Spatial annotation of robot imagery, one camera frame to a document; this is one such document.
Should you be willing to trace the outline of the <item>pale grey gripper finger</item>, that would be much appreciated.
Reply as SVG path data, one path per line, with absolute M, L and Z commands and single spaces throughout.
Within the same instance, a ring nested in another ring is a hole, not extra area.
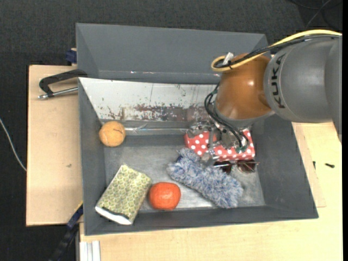
M 210 123 L 209 122 L 196 122 L 189 126 L 187 130 L 188 136 L 197 136 L 203 132 L 209 131 Z
M 201 162 L 204 167 L 213 166 L 216 161 L 218 161 L 218 155 L 213 149 L 206 151 L 201 157 Z

